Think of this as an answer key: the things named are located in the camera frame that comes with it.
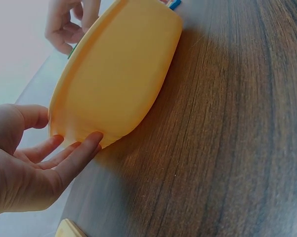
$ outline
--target table surface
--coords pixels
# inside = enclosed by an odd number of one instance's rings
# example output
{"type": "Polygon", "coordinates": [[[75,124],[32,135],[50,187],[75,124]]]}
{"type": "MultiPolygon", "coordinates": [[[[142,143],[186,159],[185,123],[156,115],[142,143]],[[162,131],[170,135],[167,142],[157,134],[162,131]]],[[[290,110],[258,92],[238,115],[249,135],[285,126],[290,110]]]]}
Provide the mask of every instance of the table surface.
{"type": "Polygon", "coordinates": [[[297,0],[184,0],[140,126],[75,180],[90,237],[297,237],[297,0]]]}

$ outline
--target wooden table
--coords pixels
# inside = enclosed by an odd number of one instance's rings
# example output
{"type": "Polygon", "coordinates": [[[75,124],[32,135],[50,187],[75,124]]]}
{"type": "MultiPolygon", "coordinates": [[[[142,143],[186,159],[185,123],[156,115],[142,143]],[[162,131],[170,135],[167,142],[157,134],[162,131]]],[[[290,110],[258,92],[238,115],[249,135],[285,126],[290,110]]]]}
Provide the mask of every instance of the wooden table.
{"type": "Polygon", "coordinates": [[[75,180],[90,237],[297,237],[297,0],[184,0],[153,108],[75,180]]]}

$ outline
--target hand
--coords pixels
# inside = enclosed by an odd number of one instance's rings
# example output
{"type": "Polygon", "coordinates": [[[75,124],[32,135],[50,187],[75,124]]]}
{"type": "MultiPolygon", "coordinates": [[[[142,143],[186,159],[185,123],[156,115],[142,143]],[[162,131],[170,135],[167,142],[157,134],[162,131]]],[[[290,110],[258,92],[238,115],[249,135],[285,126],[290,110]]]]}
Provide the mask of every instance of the hand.
{"type": "Polygon", "coordinates": [[[0,213],[48,208],[101,150],[101,133],[93,133],[43,162],[63,142],[61,136],[33,148],[16,149],[24,130],[43,128],[47,122],[45,107],[0,106],[0,213]]]}
{"type": "Polygon", "coordinates": [[[99,9],[100,0],[50,0],[45,37],[58,51],[69,54],[73,49],[69,43],[81,40],[98,18],[99,9]],[[82,27],[70,21],[71,9],[82,27]]]}

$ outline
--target yellow tray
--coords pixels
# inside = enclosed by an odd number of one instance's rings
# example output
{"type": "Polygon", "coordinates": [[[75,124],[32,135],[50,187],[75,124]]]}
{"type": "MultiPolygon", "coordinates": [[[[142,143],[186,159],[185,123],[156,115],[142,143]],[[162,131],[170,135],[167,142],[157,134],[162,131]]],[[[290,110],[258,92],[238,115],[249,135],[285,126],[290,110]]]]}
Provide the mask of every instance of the yellow tray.
{"type": "Polygon", "coordinates": [[[158,0],[116,0],[71,55],[49,106],[50,135],[65,145],[100,131],[104,148],[135,129],[153,105],[182,31],[158,0]]]}

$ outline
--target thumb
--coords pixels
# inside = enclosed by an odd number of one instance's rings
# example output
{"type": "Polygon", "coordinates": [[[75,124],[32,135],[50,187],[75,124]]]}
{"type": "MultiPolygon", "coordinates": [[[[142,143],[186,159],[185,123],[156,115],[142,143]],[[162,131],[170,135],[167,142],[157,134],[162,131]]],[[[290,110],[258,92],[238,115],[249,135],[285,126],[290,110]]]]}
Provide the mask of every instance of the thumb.
{"type": "Polygon", "coordinates": [[[101,0],[83,0],[84,14],[81,20],[81,25],[84,33],[86,33],[93,23],[99,17],[101,0]]]}

